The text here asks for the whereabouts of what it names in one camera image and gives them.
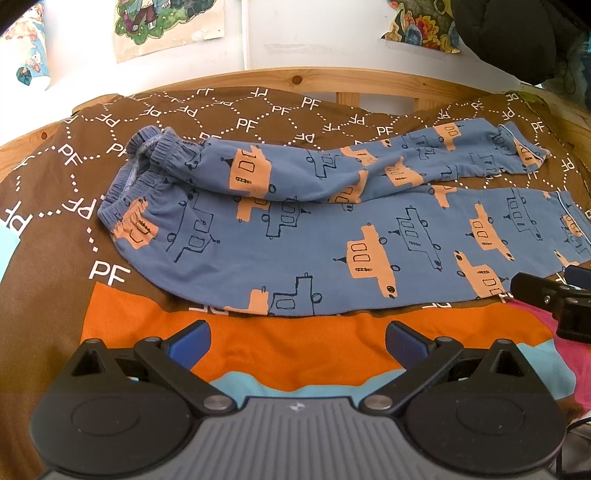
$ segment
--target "pink fabric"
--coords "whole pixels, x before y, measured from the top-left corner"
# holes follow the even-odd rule
[[[554,335],[556,351],[577,379],[574,386],[575,400],[583,406],[585,411],[591,410],[591,348],[589,345],[557,337],[558,322],[552,318],[551,313],[519,300],[512,301],[510,305],[530,312],[549,328]]]

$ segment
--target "colorful artwork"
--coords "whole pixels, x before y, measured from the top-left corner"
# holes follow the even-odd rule
[[[118,0],[117,61],[223,37],[223,0]]]
[[[459,53],[459,36],[453,21],[451,0],[390,0],[396,14],[382,38]]]
[[[40,1],[27,10],[0,39],[3,53],[9,52],[6,55],[8,60],[4,59],[2,64],[16,64],[14,72],[17,80],[29,86],[33,78],[46,77],[43,82],[35,82],[35,85],[40,84],[43,89],[47,88],[50,78],[43,27],[43,2]]]

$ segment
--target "wooden headboard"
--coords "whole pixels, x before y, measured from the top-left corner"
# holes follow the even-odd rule
[[[196,90],[199,88],[259,86],[289,92],[334,92],[341,105],[359,106],[361,94],[392,95],[414,99],[414,110],[428,110],[439,105],[465,102],[488,92],[457,83],[383,70],[338,67],[293,67],[246,70],[163,85],[149,91]],[[557,134],[570,143],[588,167],[591,167],[591,115],[570,105],[556,95],[531,86],[523,91],[541,96],[556,117]],[[108,102],[116,94],[103,95],[76,108]],[[0,147],[0,180],[24,157],[57,130],[59,122],[39,128]]]

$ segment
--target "light blue stripe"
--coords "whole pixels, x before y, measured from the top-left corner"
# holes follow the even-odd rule
[[[541,378],[542,382],[555,400],[568,397],[574,393],[577,382],[573,371],[556,351],[554,339],[550,339],[536,346],[519,343],[521,353]]]
[[[8,268],[10,259],[21,240],[10,228],[0,223],[0,281]]]
[[[568,397],[574,392],[576,378],[554,347],[554,340],[548,340],[535,347],[520,343],[517,346],[535,369],[537,374],[557,400]],[[317,398],[317,397],[352,397],[355,405],[371,392],[382,387],[404,373],[404,369],[376,375],[362,385],[308,385],[294,391],[276,390],[262,385],[252,375],[242,372],[228,372],[211,384],[232,397],[241,406],[245,397],[284,397],[284,398]]]
[[[242,372],[228,372],[211,382],[211,384],[232,397],[239,406],[242,405],[247,396],[287,398],[352,397],[353,402],[357,405],[361,399],[402,373],[404,373],[404,369],[376,375],[358,387],[353,385],[307,385],[291,392],[266,387],[252,375]]]

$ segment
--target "dark fabric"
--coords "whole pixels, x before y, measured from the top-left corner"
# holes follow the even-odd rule
[[[456,28],[481,60],[537,85],[583,30],[548,0],[452,0]]]

